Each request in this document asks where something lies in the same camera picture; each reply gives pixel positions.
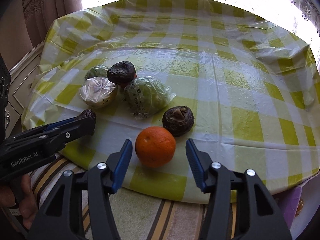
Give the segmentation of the person's left hand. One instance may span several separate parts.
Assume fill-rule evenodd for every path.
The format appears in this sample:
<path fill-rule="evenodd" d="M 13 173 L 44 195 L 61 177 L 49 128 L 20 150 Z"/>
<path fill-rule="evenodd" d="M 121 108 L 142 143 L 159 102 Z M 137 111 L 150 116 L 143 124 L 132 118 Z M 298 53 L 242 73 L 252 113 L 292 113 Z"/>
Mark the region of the person's left hand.
<path fill-rule="evenodd" d="M 31 189 L 29 174 L 25 174 L 21 177 L 20 188 L 23 192 L 23 198 L 19 203 L 19 211 L 23 217 L 24 227 L 29 230 L 38 212 L 37 202 Z M 15 196 L 12 190 L 7 186 L 1 186 L 1 206 L 12 207 L 14 205 Z"/>

